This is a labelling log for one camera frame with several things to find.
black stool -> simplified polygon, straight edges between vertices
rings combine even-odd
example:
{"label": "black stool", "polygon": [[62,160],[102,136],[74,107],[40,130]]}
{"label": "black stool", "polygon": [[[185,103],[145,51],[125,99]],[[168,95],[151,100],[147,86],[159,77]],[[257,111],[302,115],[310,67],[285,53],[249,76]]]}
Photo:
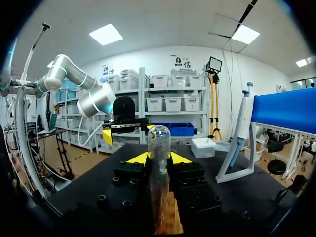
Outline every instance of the black stool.
{"label": "black stool", "polygon": [[[284,148],[284,144],[282,142],[279,142],[279,141],[271,142],[268,145],[268,152],[269,153],[280,152],[283,150],[283,148]],[[270,174],[282,175],[286,171],[286,164],[279,159],[274,159],[268,163],[268,171]]]}

ceiling light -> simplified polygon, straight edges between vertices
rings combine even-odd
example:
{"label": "ceiling light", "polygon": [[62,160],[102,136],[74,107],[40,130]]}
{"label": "ceiling light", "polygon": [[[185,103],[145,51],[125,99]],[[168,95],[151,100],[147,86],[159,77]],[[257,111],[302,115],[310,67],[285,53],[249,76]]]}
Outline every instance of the ceiling light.
{"label": "ceiling light", "polygon": [[246,44],[253,42],[258,36],[259,32],[254,31],[253,29],[241,25],[238,30],[232,36],[233,40],[237,40]]}
{"label": "ceiling light", "polygon": [[300,61],[297,61],[296,64],[297,66],[302,67],[302,66],[306,66],[307,62],[306,62],[306,59],[302,59]]}
{"label": "ceiling light", "polygon": [[54,63],[54,60],[51,61],[51,62],[47,65],[47,67],[48,67],[48,68],[51,68],[51,66],[53,66],[53,63]]}
{"label": "ceiling light", "polygon": [[123,37],[114,28],[112,24],[101,27],[89,34],[92,38],[98,41],[101,45],[113,43],[122,40]]}

laptop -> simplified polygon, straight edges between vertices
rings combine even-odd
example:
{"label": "laptop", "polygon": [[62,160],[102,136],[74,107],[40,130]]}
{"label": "laptop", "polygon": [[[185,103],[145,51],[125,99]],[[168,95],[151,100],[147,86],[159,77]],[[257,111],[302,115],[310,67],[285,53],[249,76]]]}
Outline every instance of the laptop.
{"label": "laptop", "polygon": [[49,134],[56,130],[57,114],[51,114],[48,130],[39,132],[38,134]]}

tripod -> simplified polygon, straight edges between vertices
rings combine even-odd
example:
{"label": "tripod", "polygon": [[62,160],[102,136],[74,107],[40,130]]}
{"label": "tripod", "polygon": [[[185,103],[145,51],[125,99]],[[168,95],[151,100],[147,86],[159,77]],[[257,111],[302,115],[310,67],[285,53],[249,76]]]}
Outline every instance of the tripod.
{"label": "tripod", "polygon": [[[222,140],[222,134],[221,131],[219,130],[219,94],[218,94],[218,83],[219,83],[219,77],[216,72],[209,73],[209,79],[210,79],[210,86],[211,86],[211,131],[210,131],[210,136],[209,138],[214,138],[215,141],[218,138],[218,135],[220,139]],[[216,95],[216,117],[214,118],[214,88],[215,88],[215,95]]]}

glass bottle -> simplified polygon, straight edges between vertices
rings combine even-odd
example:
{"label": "glass bottle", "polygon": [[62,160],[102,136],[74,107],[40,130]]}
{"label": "glass bottle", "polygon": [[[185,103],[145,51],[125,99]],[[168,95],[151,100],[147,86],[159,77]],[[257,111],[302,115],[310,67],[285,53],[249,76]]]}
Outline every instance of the glass bottle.
{"label": "glass bottle", "polygon": [[169,176],[167,160],[170,158],[171,135],[167,127],[156,125],[148,132],[148,158],[151,159],[151,199],[156,234],[163,234],[162,222],[168,205]]}

